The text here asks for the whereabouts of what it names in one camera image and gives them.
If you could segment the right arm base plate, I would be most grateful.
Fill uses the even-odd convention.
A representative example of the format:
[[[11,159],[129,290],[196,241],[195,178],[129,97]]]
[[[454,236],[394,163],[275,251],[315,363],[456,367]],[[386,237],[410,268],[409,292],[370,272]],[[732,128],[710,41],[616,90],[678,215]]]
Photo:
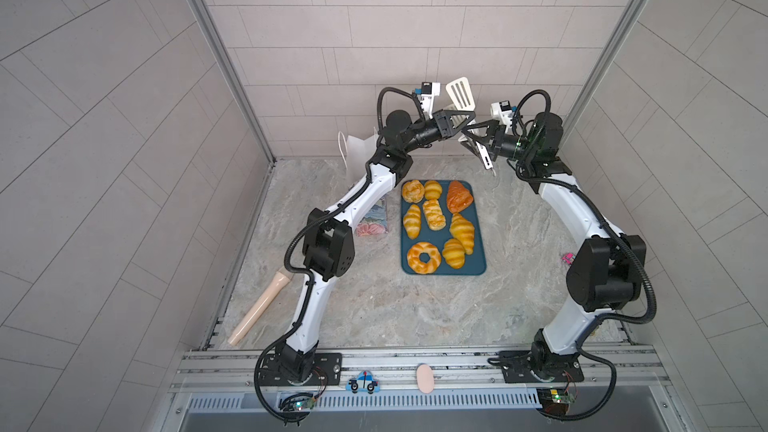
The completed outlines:
[[[501,351],[489,362],[499,366],[506,383],[583,382],[579,355]]]

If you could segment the small bottom striped croissant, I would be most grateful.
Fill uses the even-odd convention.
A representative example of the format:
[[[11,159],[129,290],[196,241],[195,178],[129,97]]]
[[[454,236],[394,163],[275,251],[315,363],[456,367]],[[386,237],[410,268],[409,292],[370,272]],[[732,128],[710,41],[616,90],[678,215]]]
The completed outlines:
[[[451,238],[445,242],[442,250],[444,262],[452,269],[461,269],[466,263],[466,251],[462,243]]]

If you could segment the ring shaped donut bread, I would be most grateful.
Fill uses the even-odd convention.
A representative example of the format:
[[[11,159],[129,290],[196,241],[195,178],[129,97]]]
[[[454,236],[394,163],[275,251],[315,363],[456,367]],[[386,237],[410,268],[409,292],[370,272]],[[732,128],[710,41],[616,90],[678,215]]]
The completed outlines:
[[[414,273],[430,275],[440,267],[442,255],[435,245],[429,242],[418,242],[408,250],[406,260]]]

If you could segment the metal tongs with white tips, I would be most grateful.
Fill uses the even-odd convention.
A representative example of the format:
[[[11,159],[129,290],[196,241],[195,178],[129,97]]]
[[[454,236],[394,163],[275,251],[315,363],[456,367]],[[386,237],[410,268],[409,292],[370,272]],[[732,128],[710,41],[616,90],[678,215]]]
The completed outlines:
[[[475,100],[471,91],[469,80],[466,77],[460,77],[446,85],[446,91],[452,101],[451,108],[454,110],[475,111]],[[486,170],[496,175],[491,159],[480,159]]]

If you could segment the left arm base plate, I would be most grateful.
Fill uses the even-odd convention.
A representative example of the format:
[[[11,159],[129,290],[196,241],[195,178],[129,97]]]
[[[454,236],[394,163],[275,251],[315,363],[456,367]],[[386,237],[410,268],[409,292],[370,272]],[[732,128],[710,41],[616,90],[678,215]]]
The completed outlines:
[[[341,353],[270,353],[258,369],[260,386],[335,386],[340,383]]]

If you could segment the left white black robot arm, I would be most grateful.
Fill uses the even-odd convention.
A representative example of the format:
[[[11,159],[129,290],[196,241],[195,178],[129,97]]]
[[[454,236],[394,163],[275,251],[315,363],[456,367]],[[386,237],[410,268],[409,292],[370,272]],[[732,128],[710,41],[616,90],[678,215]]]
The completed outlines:
[[[274,352],[279,375],[290,382],[303,384],[312,375],[322,317],[337,279],[354,260],[354,229],[361,219],[408,173],[413,151],[453,138],[475,118],[466,78],[450,82],[445,89],[453,107],[427,116],[420,102],[423,88],[411,94],[383,88],[376,106],[376,149],[365,163],[365,175],[329,208],[313,209],[289,243],[284,268],[306,278],[291,327],[263,353]]]

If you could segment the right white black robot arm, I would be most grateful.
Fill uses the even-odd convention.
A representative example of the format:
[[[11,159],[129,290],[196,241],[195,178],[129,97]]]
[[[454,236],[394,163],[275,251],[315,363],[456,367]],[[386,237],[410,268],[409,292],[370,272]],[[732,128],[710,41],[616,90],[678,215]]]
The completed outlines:
[[[644,268],[641,237],[615,227],[583,192],[559,158],[563,121],[551,111],[551,97],[537,89],[516,106],[508,102],[492,119],[462,133],[483,160],[507,160],[516,177],[531,186],[581,246],[566,273],[568,297],[556,317],[540,329],[527,353],[502,352],[493,364],[540,382],[577,376],[586,338],[603,322],[651,322],[657,300]]]

